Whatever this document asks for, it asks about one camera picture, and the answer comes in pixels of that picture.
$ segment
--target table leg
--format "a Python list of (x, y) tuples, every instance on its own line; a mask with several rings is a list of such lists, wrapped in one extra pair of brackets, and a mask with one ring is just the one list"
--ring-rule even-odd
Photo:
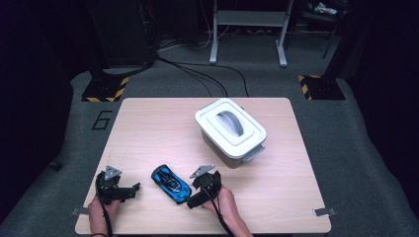
[(213, 28), (212, 28), (212, 48), (210, 50), (209, 63), (216, 63), (218, 52), (218, 20), (217, 20), (217, 0), (213, 0)]
[(281, 29), (280, 39), (276, 40), (278, 57), (280, 60), (281, 67), (287, 67), (287, 59), (286, 59), (286, 54), (284, 52), (283, 44), (284, 44), (284, 38), (286, 37), (286, 33), (287, 33), (288, 23), (290, 21), (292, 7), (293, 7), (293, 0), (290, 0), (287, 7), (286, 15), (284, 16), (284, 23), (283, 23), (283, 28)]

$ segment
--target container handle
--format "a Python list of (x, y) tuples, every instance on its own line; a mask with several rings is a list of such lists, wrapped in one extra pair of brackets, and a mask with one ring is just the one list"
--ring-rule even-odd
[(237, 134), (239, 136), (243, 135), (243, 126), (240, 123), (240, 120), (237, 118), (237, 116), (230, 112), (230, 111), (223, 111), (218, 113), (217, 116), (225, 116), (228, 117), (234, 124), (235, 130), (237, 131)]

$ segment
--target metal stand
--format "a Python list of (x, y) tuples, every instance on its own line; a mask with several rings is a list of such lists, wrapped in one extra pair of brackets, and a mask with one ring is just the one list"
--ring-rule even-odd
[(218, 11), (217, 0), (214, 0), (212, 48), (210, 51), (209, 63), (216, 63), (218, 51), (218, 25), (281, 27), (281, 36), (280, 39), (276, 40), (276, 47), (281, 67), (287, 67), (283, 44), (292, 7), (293, 0), (289, 0), (286, 12)]

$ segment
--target black wall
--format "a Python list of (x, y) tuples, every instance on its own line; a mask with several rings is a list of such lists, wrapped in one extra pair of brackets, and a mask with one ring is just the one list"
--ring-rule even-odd
[(367, 131), (419, 218), (419, 2), (379, 1), (348, 80)]
[(0, 32), (2, 222), (59, 153), (73, 91), (26, 2), (2, 1)]

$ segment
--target dark background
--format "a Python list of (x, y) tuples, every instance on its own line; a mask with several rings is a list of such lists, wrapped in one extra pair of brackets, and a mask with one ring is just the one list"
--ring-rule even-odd
[[(203, 2), (210, 17), (212, 5)], [(220, 8), (228, 8), (233, 1), (221, 2), (225, 5)], [(239, 2), (238, 9), (277, 6), (273, 1)], [(188, 3), (192, 6), (188, 10), (198, 8)], [(353, 68), (344, 79), (358, 101), (368, 134), (419, 216), (419, 3), (351, 3), (353, 15), (347, 26), (351, 30), (342, 33), (326, 73), (333, 78), (344, 68)], [(1, 179), (8, 191), (1, 197), (3, 220), (60, 150), (71, 107), (70, 80), (92, 67), (109, 68), (110, 63), (83, 1), (2, 1), (0, 9)], [(185, 14), (195, 16), (194, 12), (202, 31), (206, 26), (201, 11)], [(365, 44), (357, 46), (361, 40)]]

